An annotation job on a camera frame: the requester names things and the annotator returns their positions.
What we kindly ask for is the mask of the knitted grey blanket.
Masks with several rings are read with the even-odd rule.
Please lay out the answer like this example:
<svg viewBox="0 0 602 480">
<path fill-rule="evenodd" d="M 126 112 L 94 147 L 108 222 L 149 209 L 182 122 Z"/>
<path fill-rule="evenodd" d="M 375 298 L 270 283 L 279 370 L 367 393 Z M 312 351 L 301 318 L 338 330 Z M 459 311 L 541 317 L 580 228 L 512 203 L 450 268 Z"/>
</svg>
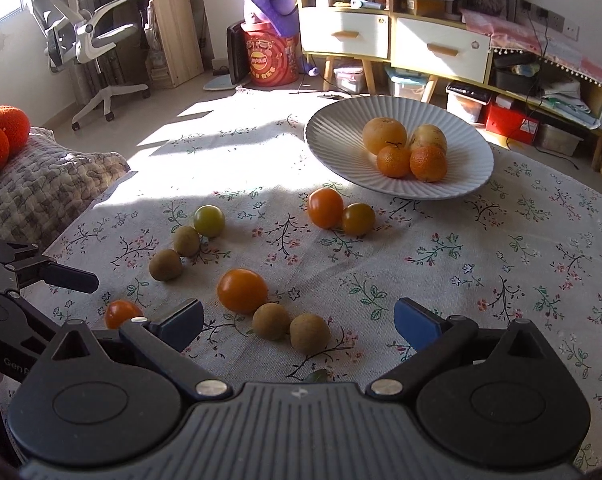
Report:
<svg viewBox="0 0 602 480">
<path fill-rule="evenodd" d="M 88 206 L 130 171 L 116 152 L 83 153 L 33 127 L 0 174 L 0 240 L 50 246 Z"/>
</svg>

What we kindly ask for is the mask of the red round bucket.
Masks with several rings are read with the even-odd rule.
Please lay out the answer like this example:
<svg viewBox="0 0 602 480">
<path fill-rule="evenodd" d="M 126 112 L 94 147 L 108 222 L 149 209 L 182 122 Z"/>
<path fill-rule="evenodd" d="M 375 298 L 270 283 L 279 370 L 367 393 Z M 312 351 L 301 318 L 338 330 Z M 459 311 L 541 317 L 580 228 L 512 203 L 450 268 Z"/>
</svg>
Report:
<svg viewBox="0 0 602 480">
<path fill-rule="evenodd" d="M 299 78 L 299 35 L 279 36 L 271 23 L 241 24 L 251 81 L 258 87 L 279 87 Z"/>
</svg>

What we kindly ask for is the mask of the brown kiwi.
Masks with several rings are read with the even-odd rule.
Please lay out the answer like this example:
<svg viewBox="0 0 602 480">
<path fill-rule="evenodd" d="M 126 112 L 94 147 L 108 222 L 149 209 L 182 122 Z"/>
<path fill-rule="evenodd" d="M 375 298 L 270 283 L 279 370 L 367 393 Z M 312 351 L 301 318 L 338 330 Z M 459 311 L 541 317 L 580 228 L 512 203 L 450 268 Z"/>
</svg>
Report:
<svg viewBox="0 0 602 480">
<path fill-rule="evenodd" d="M 318 315 L 303 313 L 290 323 L 289 335 L 292 348 L 305 354 L 323 351 L 330 341 L 330 329 Z"/>
<path fill-rule="evenodd" d="M 192 226 L 179 226 L 173 233 L 173 248 L 182 257 L 194 257 L 199 252 L 200 236 Z"/>
<path fill-rule="evenodd" d="M 175 280 L 183 272 L 181 256 L 173 249 L 162 249 L 150 259 L 148 271 L 156 281 Z"/>
<path fill-rule="evenodd" d="M 259 307 L 252 317 L 253 332 L 266 340 L 283 338 L 289 330 L 290 316 L 287 310 L 276 302 L 268 302 Z"/>
</svg>

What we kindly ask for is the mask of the black flat heater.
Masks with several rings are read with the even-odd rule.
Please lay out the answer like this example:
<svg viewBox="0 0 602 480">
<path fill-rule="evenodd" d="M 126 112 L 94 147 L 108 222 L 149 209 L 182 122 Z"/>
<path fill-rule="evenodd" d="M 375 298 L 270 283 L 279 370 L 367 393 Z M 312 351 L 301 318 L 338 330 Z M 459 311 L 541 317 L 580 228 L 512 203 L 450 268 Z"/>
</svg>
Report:
<svg viewBox="0 0 602 480">
<path fill-rule="evenodd" d="M 250 61 L 243 22 L 236 22 L 226 29 L 228 73 L 231 84 L 241 84 L 250 75 Z"/>
</svg>

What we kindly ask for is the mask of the wooden desk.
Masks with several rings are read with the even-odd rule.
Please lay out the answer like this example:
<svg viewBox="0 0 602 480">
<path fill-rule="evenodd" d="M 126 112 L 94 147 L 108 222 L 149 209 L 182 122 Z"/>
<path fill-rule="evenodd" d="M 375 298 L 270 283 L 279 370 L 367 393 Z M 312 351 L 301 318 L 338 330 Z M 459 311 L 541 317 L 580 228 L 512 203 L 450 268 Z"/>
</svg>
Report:
<svg viewBox="0 0 602 480">
<path fill-rule="evenodd" d="M 156 89 L 172 89 L 203 73 L 191 0 L 136 0 L 145 6 L 146 70 Z"/>
</svg>

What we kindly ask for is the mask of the wooden shelf cabinet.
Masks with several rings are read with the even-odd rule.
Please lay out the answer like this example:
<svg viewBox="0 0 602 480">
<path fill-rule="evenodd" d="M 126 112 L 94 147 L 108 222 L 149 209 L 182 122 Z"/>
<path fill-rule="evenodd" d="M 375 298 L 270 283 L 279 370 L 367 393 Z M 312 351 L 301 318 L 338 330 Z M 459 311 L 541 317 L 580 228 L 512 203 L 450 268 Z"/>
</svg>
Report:
<svg viewBox="0 0 602 480">
<path fill-rule="evenodd" d="M 428 75 L 425 101 L 442 78 L 487 84 L 490 40 L 470 32 L 458 10 L 457 0 L 300 0 L 303 55 L 322 62 L 326 91 L 348 58 L 361 64 L 370 94 L 380 64 Z"/>
</svg>

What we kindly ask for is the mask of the small orange tomato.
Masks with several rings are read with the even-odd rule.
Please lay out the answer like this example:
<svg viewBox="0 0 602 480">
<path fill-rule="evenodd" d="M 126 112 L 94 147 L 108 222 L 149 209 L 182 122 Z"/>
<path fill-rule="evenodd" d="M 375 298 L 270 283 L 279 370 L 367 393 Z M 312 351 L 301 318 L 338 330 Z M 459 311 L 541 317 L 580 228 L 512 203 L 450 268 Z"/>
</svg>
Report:
<svg viewBox="0 0 602 480">
<path fill-rule="evenodd" d="M 142 310 L 133 302 L 126 300 L 115 300 L 108 304 L 104 320 L 108 330 L 118 330 L 118 328 L 131 318 L 144 318 Z"/>
</svg>

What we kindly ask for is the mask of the orange mandarin with stem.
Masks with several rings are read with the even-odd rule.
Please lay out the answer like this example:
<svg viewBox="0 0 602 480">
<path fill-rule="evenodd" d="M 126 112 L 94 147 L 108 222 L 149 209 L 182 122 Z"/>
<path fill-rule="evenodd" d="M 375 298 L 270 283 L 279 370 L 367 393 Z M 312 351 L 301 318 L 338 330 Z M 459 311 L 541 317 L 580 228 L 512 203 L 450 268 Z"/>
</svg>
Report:
<svg viewBox="0 0 602 480">
<path fill-rule="evenodd" d="M 388 143 L 376 156 L 378 170 L 386 177 L 403 179 L 411 173 L 411 150 L 405 145 Z"/>
</svg>

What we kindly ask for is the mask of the rough orange mandarin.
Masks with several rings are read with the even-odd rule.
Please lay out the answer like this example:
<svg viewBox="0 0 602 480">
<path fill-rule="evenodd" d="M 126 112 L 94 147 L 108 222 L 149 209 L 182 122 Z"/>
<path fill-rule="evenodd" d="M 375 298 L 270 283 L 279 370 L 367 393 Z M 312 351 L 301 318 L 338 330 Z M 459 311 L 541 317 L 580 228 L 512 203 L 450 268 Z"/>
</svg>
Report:
<svg viewBox="0 0 602 480">
<path fill-rule="evenodd" d="M 447 174 L 446 155 L 442 148 L 436 145 L 418 146 L 411 151 L 409 168 L 419 181 L 440 182 Z"/>
</svg>

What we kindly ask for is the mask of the clear plastic storage box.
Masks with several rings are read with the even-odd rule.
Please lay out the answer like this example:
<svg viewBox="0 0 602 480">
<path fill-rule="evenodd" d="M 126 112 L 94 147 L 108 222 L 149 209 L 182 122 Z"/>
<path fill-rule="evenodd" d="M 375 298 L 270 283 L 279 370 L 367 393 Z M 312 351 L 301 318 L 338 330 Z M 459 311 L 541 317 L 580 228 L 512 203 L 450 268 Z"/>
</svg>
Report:
<svg viewBox="0 0 602 480">
<path fill-rule="evenodd" d="M 341 66 L 333 70 L 335 85 L 344 92 L 359 94 L 366 86 L 364 69 L 362 66 Z"/>
</svg>

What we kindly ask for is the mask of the wall power sockets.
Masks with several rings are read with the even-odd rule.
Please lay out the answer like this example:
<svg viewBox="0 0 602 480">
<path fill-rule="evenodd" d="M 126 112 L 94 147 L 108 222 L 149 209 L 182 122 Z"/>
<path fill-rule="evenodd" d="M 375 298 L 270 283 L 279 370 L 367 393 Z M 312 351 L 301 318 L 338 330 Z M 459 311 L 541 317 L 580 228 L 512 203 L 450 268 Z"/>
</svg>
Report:
<svg viewBox="0 0 602 480">
<path fill-rule="evenodd" d="M 578 41 L 578 36 L 580 36 L 578 24 L 554 11 L 549 11 L 541 6 L 536 6 L 535 3 L 528 0 L 519 0 L 518 12 L 527 21 L 541 24 L 555 32 L 560 32 L 560 34 L 563 34 L 566 38 Z"/>
</svg>

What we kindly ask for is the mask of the yellow striped melon fruit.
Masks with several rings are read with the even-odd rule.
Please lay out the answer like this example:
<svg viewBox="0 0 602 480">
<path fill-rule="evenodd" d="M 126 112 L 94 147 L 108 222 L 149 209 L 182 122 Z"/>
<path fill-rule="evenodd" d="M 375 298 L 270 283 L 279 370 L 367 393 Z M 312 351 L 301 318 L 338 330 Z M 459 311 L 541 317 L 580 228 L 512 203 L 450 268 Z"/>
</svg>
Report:
<svg viewBox="0 0 602 480">
<path fill-rule="evenodd" d="M 447 140 L 443 131 L 431 124 L 422 124 L 418 126 L 412 137 L 411 148 L 423 148 L 424 146 L 433 145 L 447 153 Z"/>
</svg>

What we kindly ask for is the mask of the white ribbed plate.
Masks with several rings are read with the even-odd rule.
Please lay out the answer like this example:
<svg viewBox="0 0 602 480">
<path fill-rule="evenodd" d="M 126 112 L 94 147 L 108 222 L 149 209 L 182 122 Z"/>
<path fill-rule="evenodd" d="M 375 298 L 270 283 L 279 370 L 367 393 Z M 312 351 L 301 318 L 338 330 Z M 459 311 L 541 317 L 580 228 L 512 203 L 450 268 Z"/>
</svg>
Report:
<svg viewBox="0 0 602 480">
<path fill-rule="evenodd" d="M 440 107 L 395 96 L 329 104 L 309 119 L 304 140 L 339 177 L 406 200 L 468 195 L 495 166 L 476 128 Z"/>
</svg>

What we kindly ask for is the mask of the white office chair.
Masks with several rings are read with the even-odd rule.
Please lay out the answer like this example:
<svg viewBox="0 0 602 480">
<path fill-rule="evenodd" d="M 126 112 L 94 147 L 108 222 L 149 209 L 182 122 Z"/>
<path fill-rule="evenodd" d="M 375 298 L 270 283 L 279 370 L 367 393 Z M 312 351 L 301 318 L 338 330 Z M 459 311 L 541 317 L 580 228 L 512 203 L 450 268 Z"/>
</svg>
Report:
<svg viewBox="0 0 602 480">
<path fill-rule="evenodd" d="M 103 107 L 103 115 L 108 122 L 115 119 L 111 101 L 115 96 L 130 96 L 138 93 L 142 98 L 150 96 L 147 84 L 108 84 L 100 65 L 100 59 L 115 51 L 120 42 L 134 36 L 138 25 L 123 24 L 100 32 L 98 25 L 107 14 L 127 3 L 128 0 L 114 0 L 100 6 L 94 12 L 80 8 L 79 0 L 29 0 L 30 11 L 46 39 L 46 49 L 50 69 L 61 70 L 70 63 L 91 65 L 95 68 L 100 90 L 74 115 L 71 128 L 81 129 L 82 119 L 97 106 Z"/>
</svg>

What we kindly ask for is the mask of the floral tablecloth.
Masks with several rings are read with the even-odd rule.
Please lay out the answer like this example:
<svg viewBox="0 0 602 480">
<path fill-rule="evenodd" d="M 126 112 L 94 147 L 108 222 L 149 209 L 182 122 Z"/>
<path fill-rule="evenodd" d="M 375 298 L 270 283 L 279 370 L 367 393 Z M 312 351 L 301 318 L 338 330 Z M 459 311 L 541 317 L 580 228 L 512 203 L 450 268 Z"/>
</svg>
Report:
<svg viewBox="0 0 602 480">
<path fill-rule="evenodd" d="M 447 316 L 502 327 L 529 318 L 581 386 L 592 426 L 575 463 L 602 465 L 602 194 L 522 154 L 495 148 L 490 180 L 458 200 L 418 202 L 359 188 L 328 171 L 303 129 L 325 100 L 311 94 L 245 90 L 181 113 L 151 110 L 111 132 L 138 144 L 131 172 L 48 247 L 58 261 L 95 273 L 92 295 L 36 284 L 27 298 L 57 322 L 104 322 L 112 301 L 147 314 L 201 300 L 205 322 L 186 353 L 229 382 L 309 379 L 369 382 L 413 353 L 393 326 L 397 299 Z M 374 209 L 366 235 L 330 230 L 307 215 L 307 198 L 332 188 Z M 150 259 L 173 249 L 179 226 L 218 206 L 225 228 L 200 236 L 183 272 L 159 282 Z M 252 314 L 231 312 L 216 286 L 231 269 L 262 276 L 269 300 L 291 321 L 320 316 L 323 351 L 307 356 L 288 333 L 258 337 Z"/>
</svg>

